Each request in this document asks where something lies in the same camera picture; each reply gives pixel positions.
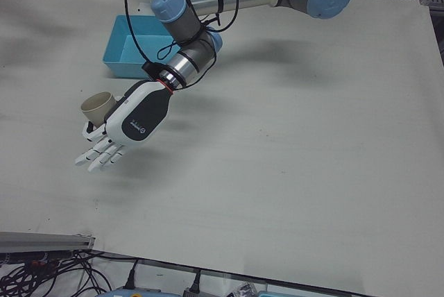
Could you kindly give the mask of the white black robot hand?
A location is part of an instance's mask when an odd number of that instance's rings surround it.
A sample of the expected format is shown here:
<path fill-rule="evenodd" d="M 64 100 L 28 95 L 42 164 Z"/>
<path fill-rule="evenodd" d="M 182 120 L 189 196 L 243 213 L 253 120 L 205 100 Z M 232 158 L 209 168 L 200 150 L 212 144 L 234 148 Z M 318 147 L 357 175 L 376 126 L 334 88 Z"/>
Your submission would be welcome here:
<path fill-rule="evenodd" d="M 127 152 L 144 144 L 160 127 L 169 111 L 173 91 L 162 81 L 141 80 L 128 89 L 100 126 L 87 121 L 83 137 L 92 143 L 75 159 L 89 172 L 116 164 Z"/>

